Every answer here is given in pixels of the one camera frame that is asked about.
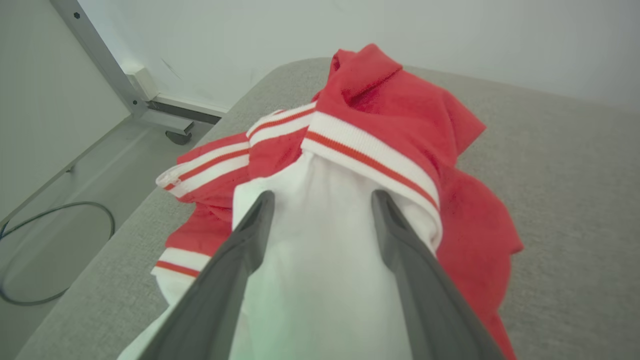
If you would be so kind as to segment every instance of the baseboard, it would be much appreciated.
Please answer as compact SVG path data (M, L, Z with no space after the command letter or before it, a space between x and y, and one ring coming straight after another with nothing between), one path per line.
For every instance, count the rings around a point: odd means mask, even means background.
M197 101L179 99L177 97L166 94L159 94L158 96L153 98L153 101L217 117L223 117L229 111L228 109L220 108L219 106L203 104Z

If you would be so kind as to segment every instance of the red fabric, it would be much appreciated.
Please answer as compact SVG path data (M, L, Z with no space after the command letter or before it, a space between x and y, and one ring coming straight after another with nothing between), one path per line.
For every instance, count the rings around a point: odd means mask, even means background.
M314 100L316 111L375 136L434 180L443 225L438 259L505 356L515 359L497 311L508 285L510 255L522 250L522 243L501 201L477 179L455 168L458 156L485 126L448 91L405 72L375 45L358 53L338 51L327 84ZM181 201L196 202L196 211L169 237L167 246L213 255L231 232L235 186L273 175L293 163L305 136L314 135L302 129L261 141L249 150L246 168L183 196ZM238 139L207 144L180 161Z

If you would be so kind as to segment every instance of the white stripe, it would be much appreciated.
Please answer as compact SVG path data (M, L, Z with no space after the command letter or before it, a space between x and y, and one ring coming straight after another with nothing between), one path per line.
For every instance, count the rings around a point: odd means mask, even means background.
M333 150L321 143L306 138L302 141L302 145L300 147L307 151L313 152L318 156L322 156L323 158L328 159L336 164L346 167L364 177L368 177L369 179L376 181L378 184L384 186L392 192L406 197L407 199L410 199L414 203L418 204L418 206L422 207L432 218L433 223L436 226L436 234L430 237L425 236L421 238L422 241L424 241L425 244L430 248L430 250L435 254L435 250L438 248L440 242L442 241L442 222L440 220L440 214L438 210L433 206L432 203L430 203L430 201L425 199L422 195L417 193L414 189L406 186L405 184L392 179L391 177L381 173L380 171L370 167L369 165L361 163L351 156L347 156L339 151ZM409 220L414 229L418 229L420 227L419 218L407 218L407 220Z
M254 146L255 144L263 140L277 138L279 136L291 134L300 129L304 129L305 127L309 126L313 114L315 113L305 115L296 120L292 120L281 125L265 127L264 129L258 130L253 134L253 136L249 140L249 143L251 146Z
M189 281L189 282L192 282L193 279L195 279L195 276L183 274L181 272L161 268L158 266L154 266L154 268L151 269L151 275L154 275L156 277L165 277L165 278L169 277L170 279Z
M167 263L182 266L183 268L202 271L210 259L211 257L205 254L177 249L175 247L168 247L162 255L160 255L158 261L165 261Z
M204 184L210 183L211 181L219 178L222 175L225 175L231 171L237 170L239 168L245 167L249 164L249 155L240 155L235 158L230 158L228 160L222 161L221 163L217 163L214 166L204 170L198 175L192 176L185 181L181 181L176 184L175 188L169 190L174 196L181 198L186 194L196 190Z
M366 154L385 167L413 181L428 193L438 206L440 205L438 189L433 180L422 168L405 155L346 121L318 111L313 113L313 116L315 117L311 125L309 125L309 131Z
M290 117L292 115L301 113L303 111L307 111L309 109L313 109L316 107L316 102L312 102L310 104L304 105L304 106L300 106L299 108L295 108L295 109L291 109L291 110L287 110L283 113L279 113L277 115L267 115L265 117L262 117L260 120L258 120L252 127L249 128L249 131L246 132L246 137L248 138L249 136L252 135L252 133L256 130L256 128L258 128L260 125L263 124L267 124L269 122L275 122L275 121L279 121L282 120L286 117Z
M191 161L175 165L169 170L163 172L162 174L160 174L160 176L157 177L156 184L162 188L169 184L176 184L179 181L178 177L180 175L185 174L203 164L206 164L211 160L219 158L220 156L245 149L249 149L248 142L234 143L232 145L219 147L215 150L206 152Z

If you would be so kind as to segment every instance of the red stripe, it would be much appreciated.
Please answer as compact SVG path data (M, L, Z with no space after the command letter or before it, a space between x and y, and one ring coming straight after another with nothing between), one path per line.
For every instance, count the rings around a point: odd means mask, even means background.
M285 123L287 123L287 122L290 122L290 121L293 121L293 120L299 119L299 118L301 118L301 117L303 117L303 116L306 116L306 115L309 115L309 114L313 113L315 110L316 110L315 108L313 108L313 109L309 109L309 110L305 110L305 111L303 111L303 112L301 112L301 113L297 113L297 114L294 114L294 115L288 116L288 117L286 117L286 118L284 118L284 119L282 119L282 120L273 121L273 122L265 122L264 124L260 124L258 127L256 127L256 128L255 128L255 130L253 130L253 132L251 133L251 135L249 135L249 140L251 140L251 138L252 138L252 137L253 137L253 136L254 136L258 131L260 131L260 130L262 130L262 129L266 129L266 128L268 128L268 127L273 127L273 126L282 125L282 124L285 124Z
M341 152L346 156L349 156L350 158L353 158L369 167L372 167L374 169L376 169L377 171L381 172L382 174L385 174L386 176L389 176L390 178L392 178L393 180L396 180L397 182L408 186L409 188L415 190L417 193L419 193L421 196L423 196L425 199L427 199L431 205L433 205L434 208L436 208L437 210L439 210L438 205L436 204L435 200L433 200L433 198L426 192L424 191L421 187L419 187L416 183L414 183L413 181L407 179L406 177L402 176L401 174L398 174L397 172L391 170L390 168L386 167L385 165L382 165L379 161L376 161L374 158L360 152L357 150L354 150L342 143L336 142L335 140L329 139L326 136L320 135L318 133L315 133L313 131L307 131L307 135L306 138L308 138L309 140L313 140L317 143L320 143L326 147L329 147L337 152Z
M208 168L214 166L215 164L221 163L222 161L229 160L231 158L246 155L248 153L249 153L249 149L243 149L243 150L230 152L222 156L218 156L217 158L211 159L206 163L200 165L199 167L194 168L193 170L189 170L185 172L184 174L180 175L178 179L180 179L181 181L185 181L186 179L189 179L190 177L196 176L199 173L203 172L204 170L207 170Z
M179 272L180 274L189 275L193 277L198 277L198 274L200 273L198 270L193 270L190 268L186 268L184 266L167 263L166 261L158 261L156 263L156 266L159 268Z

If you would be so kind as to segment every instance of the white panel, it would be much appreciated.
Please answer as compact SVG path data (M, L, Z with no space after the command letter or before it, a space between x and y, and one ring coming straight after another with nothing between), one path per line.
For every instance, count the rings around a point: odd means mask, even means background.
M407 65L640 112L638 0L80 0L162 94L231 107L273 68L375 42Z
M0 220L127 116L48 0L0 1Z

